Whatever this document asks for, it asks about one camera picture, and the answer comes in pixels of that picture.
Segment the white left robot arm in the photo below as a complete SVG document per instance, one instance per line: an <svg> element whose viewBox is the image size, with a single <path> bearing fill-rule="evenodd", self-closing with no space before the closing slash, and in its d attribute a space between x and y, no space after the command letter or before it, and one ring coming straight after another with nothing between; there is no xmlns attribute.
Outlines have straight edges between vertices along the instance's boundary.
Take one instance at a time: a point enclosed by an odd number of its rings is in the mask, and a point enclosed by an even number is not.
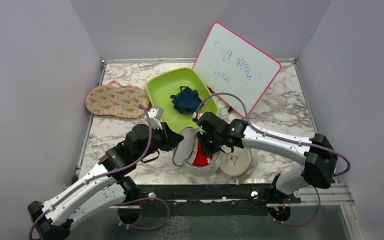
<svg viewBox="0 0 384 240"><path fill-rule="evenodd" d="M96 212L116 204L129 206L145 201L128 174L148 155L172 151L183 140L165 122L159 127L135 125L82 178L55 197L28 205L32 221L28 238L32 240L36 231L41 240L65 240L75 225Z"/></svg>

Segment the red bra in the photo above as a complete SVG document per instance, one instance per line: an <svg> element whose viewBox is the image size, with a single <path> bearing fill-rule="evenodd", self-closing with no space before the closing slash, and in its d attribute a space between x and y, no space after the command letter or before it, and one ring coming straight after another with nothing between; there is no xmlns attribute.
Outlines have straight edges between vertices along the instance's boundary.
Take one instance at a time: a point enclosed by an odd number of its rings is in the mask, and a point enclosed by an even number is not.
<svg viewBox="0 0 384 240"><path fill-rule="evenodd" d="M196 167L204 167L209 165L213 160L213 155L205 155L203 153L202 145L198 141L197 143L197 150L196 150L196 156L194 157L192 161L192 165Z"/></svg>

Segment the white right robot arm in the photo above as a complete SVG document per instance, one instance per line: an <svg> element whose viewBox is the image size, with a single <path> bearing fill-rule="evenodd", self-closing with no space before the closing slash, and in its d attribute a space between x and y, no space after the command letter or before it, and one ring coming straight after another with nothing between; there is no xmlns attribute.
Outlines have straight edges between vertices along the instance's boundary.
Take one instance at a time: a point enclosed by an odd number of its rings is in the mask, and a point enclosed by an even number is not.
<svg viewBox="0 0 384 240"><path fill-rule="evenodd" d="M328 189L332 184L338 158L322 134L316 133L313 137L281 134L241 119L228 123L212 112L196 115L193 121L201 131L198 138L206 154L222 147L254 149L296 162L298 167L287 173L278 173L270 185L268 196L276 204L301 188Z"/></svg>

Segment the dark blue lace bra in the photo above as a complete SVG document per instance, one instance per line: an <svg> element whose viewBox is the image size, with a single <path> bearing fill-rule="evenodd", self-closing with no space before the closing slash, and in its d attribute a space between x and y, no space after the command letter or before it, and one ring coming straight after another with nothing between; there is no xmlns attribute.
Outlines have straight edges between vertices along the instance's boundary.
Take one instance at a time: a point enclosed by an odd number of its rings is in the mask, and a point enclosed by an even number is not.
<svg viewBox="0 0 384 240"><path fill-rule="evenodd" d="M181 114L193 114L203 102L196 89L181 86L180 92L170 96L173 108Z"/></svg>

